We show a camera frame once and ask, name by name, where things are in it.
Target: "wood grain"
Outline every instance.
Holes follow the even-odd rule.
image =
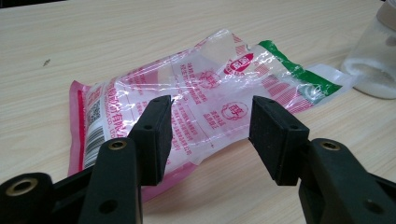
[[[66,1],[0,10],[0,182],[66,177],[73,80],[94,84],[191,48],[227,28],[254,45],[272,39],[302,65],[339,67],[380,1]],[[396,103],[351,90],[298,114],[310,138],[348,146],[396,181]],[[144,204],[145,223],[304,223],[297,188],[271,180],[247,140],[205,160]]]

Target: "bolt hole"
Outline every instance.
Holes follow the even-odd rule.
[[[107,200],[99,206],[99,212],[102,214],[109,214],[116,210],[118,205],[116,200]]]
[[[382,214],[384,213],[384,209],[377,203],[373,202],[370,199],[367,199],[364,201],[364,207],[369,210],[370,212],[376,213],[376,214]]]
[[[331,142],[321,142],[320,145],[328,150],[340,150],[341,149],[338,145],[331,143]]]
[[[38,181],[35,178],[24,178],[20,181],[17,181],[13,185],[11,185],[7,190],[6,190],[6,195],[8,196],[20,196],[22,194],[25,194],[32,189],[35,188],[37,185]]]
[[[111,150],[118,150],[118,149],[123,149],[126,146],[126,142],[124,141],[115,141],[110,143],[110,145],[108,145],[108,148],[110,148]]]

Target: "table surface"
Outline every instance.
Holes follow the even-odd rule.
[[[0,10],[0,182],[67,175],[73,80],[94,84],[227,28],[272,39],[292,61],[338,68],[381,6],[375,0],[66,1]],[[296,117],[310,139],[350,148],[396,181],[396,102],[351,90]],[[304,223],[297,187],[278,187],[242,140],[144,204],[145,223]]]

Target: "transparent plastic bag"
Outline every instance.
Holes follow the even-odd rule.
[[[272,98],[297,113],[351,88],[352,77],[323,65],[315,68],[322,77],[290,62],[271,41],[249,49],[221,30],[192,49],[125,76],[91,87],[75,81],[70,89],[69,174],[93,165],[99,146],[126,136],[151,99],[169,94],[175,100],[172,150],[163,182],[142,189],[146,201],[186,177],[203,159],[247,138],[253,95]]]

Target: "label logo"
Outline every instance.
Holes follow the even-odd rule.
[[[238,76],[243,76],[244,73],[242,73],[251,63],[253,60],[253,53],[246,54],[239,59],[227,64],[227,66],[224,68],[224,73],[227,75],[238,75]]]
[[[238,120],[248,113],[248,106],[241,102],[231,102],[224,105],[221,109],[221,115],[226,119]]]
[[[205,89],[213,89],[220,85],[220,76],[213,71],[205,71],[199,77],[200,85]]]

